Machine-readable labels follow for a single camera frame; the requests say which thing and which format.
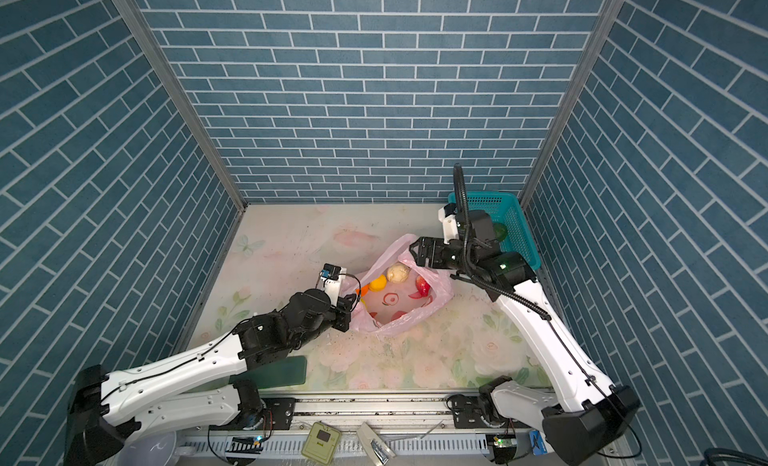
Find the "yellow lemon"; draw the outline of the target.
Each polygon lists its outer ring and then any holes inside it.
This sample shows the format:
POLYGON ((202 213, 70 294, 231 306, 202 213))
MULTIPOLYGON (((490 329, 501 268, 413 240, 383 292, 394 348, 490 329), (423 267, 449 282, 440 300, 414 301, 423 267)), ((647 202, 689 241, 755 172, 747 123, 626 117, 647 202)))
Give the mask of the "yellow lemon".
POLYGON ((382 291, 387 287, 388 279, 385 275, 380 275, 376 279, 372 280, 368 287, 371 292, 382 291))

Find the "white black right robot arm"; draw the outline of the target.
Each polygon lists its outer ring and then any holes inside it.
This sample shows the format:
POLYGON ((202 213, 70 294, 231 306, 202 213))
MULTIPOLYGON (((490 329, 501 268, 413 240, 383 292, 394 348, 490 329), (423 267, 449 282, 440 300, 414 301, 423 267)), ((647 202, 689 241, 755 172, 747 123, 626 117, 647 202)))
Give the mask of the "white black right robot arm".
POLYGON ((492 411, 539 431, 568 465, 584 463, 622 437, 640 408, 636 392, 612 381, 577 344, 532 266, 521 254, 502 251, 490 216, 450 203, 438 219, 442 235, 415 240, 412 259, 483 290, 517 326, 553 388, 540 393, 516 380, 495 380, 485 392, 492 411))

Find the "pink plastic bag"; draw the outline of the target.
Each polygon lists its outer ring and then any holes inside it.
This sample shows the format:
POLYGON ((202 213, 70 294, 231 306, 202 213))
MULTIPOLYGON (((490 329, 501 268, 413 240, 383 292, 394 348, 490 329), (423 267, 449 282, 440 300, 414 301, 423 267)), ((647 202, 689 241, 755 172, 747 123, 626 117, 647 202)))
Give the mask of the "pink plastic bag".
POLYGON ((369 285, 380 275, 386 276, 387 269, 397 262, 411 269, 405 283, 388 282, 384 290, 369 290, 360 298, 351 314, 351 330, 381 337, 396 336, 426 321, 453 299, 454 289, 448 272, 420 267, 413 261, 409 246, 416 239, 413 234, 398 238, 368 271, 343 280, 342 294, 356 295, 356 291, 364 285, 369 285), (431 286, 428 297, 420 297, 416 291, 415 279, 418 276, 424 277, 431 286))

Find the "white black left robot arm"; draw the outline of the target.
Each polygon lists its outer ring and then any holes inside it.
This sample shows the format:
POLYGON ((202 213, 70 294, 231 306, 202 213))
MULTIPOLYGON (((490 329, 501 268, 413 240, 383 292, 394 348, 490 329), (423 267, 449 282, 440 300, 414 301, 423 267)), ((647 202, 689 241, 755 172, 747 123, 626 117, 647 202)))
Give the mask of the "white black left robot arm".
POLYGON ((309 289, 280 310, 249 317, 192 350, 134 369, 97 364, 75 377, 67 407, 64 462, 96 465, 153 433, 198 425, 246 427, 262 418, 256 386, 239 380, 224 393, 195 387, 286 358, 330 328, 348 330, 359 297, 309 289))

